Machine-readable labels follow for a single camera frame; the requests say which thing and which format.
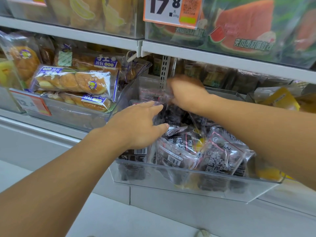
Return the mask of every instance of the left hand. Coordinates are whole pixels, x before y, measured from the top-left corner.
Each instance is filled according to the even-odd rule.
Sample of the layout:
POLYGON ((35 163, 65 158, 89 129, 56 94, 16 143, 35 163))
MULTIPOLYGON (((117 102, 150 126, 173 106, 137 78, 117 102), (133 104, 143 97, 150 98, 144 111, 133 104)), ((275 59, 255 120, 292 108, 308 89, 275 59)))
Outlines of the left hand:
POLYGON ((154 103, 153 101, 140 103, 116 113, 102 127, 104 129, 101 135, 118 135, 124 150, 148 147, 169 128, 166 123, 153 125, 153 117, 163 108, 162 105, 154 105, 154 103))

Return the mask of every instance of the barcode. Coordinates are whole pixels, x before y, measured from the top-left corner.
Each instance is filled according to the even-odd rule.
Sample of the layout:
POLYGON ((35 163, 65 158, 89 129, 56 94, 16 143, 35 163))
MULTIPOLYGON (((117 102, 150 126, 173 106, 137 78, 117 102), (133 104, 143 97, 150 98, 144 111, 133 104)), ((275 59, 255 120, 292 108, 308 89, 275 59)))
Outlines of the barcode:
POLYGON ((171 155, 168 155, 168 161, 170 161, 172 164, 176 165, 176 166, 179 166, 181 161, 173 158, 171 155))
POLYGON ((134 155, 146 155, 147 154, 147 147, 144 149, 134 150, 134 155))
POLYGON ((183 0, 183 12, 188 15, 195 15, 195 11, 198 11, 199 0, 183 0))

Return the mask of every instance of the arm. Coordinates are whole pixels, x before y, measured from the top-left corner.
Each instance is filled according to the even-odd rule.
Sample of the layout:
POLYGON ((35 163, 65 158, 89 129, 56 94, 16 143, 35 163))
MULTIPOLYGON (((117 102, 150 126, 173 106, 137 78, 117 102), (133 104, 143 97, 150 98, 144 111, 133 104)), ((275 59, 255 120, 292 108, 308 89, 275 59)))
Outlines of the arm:
POLYGON ((101 176, 127 149, 149 146, 168 125, 153 126, 162 105, 117 113, 106 126, 0 194, 0 236, 65 236, 101 176))
POLYGON ((316 190, 315 114, 224 99, 185 76, 168 83, 179 107, 215 121, 269 163, 316 190))

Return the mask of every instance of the right hand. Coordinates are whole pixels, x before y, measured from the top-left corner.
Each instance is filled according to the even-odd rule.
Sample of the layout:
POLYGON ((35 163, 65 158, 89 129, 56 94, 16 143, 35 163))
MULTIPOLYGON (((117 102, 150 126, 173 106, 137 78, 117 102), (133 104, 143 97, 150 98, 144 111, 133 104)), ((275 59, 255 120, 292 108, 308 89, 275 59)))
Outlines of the right hand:
POLYGON ((185 111, 195 114, 200 112, 200 104, 209 96, 202 82, 186 75, 176 75, 167 79, 174 95, 172 103, 185 111))

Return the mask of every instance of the hand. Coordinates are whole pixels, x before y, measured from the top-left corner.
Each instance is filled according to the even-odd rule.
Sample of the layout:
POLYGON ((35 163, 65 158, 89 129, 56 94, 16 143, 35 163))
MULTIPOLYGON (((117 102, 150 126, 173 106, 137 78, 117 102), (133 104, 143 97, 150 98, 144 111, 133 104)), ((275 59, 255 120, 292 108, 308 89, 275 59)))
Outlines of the hand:
POLYGON ((104 127, 107 134, 117 133, 124 150, 148 147, 169 128, 168 124, 153 125, 153 117, 163 108, 154 103, 140 103, 116 113, 104 127))
POLYGON ((185 111, 199 114, 200 104, 209 96, 202 82, 186 75, 176 75, 167 79, 174 95, 172 102, 185 111))

